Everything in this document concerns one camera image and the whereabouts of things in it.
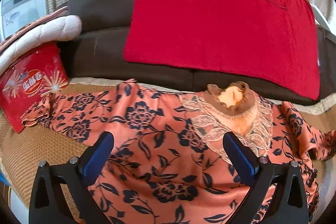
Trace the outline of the orange floral garment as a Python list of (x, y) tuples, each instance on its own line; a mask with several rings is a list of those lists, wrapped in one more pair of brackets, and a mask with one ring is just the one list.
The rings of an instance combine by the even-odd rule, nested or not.
[(100, 134), (114, 149), (89, 192), (112, 223), (226, 223), (248, 192), (222, 145), (233, 132), (256, 156), (298, 162), (313, 215), (313, 160), (335, 155), (335, 132), (309, 125), (290, 102), (275, 105), (246, 83), (198, 93), (164, 93), (134, 80), (104, 92), (53, 95), (23, 124), (85, 145)]

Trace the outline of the woven bamboo mat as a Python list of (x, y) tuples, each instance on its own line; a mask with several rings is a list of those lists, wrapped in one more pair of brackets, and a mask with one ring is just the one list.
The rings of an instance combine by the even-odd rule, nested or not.
[[(296, 105), (303, 118), (323, 132), (335, 129), (335, 94), (331, 94), (315, 105)], [(41, 159), (58, 164), (73, 155), (81, 155), (84, 145), (67, 140), (44, 127), (25, 128), (16, 134), (1, 114), (1, 172), (12, 190), (29, 207), (30, 196), (38, 162)], [(319, 204), (313, 222), (327, 216), (335, 205), (335, 158), (326, 161), (315, 160), (318, 170)]]

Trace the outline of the red egg roll box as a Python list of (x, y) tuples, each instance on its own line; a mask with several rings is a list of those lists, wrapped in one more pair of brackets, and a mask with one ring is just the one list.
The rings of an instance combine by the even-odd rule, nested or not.
[(1, 110), (14, 132), (20, 133), (23, 117), (33, 104), (68, 85), (56, 42), (44, 43), (15, 61), (1, 75)]

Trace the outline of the white quilted cushion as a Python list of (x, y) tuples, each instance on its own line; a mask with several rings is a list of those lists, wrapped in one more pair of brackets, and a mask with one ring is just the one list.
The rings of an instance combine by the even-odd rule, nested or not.
[(1, 75), (19, 57), (43, 43), (70, 41), (82, 30), (81, 19), (76, 15), (62, 16), (29, 30), (1, 53)]

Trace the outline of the dark brown leather headboard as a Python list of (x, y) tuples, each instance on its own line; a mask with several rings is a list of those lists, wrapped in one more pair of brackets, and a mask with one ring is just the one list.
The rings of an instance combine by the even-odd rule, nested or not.
[(134, 0), (66, 2), (69, 14), (79, 16), (83, 24), (82, 32), (77, 38), (58, 45), (68, 77), (136, 79), (141, 83), (189, 92), (204, 91), (208, 84), (224, 88), (230, 83), (243, 81), (265, 98), (304, 106), (315, 104), (313, 99), (253, 77), (126, 62), (122, 52), (129, 33), (133, 4)]

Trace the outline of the red cloth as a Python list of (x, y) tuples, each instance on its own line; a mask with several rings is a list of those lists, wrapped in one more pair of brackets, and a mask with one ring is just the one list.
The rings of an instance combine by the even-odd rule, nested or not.
[(135, 0), (123, 56), (319, 96), (317, 30), (307, 0)]

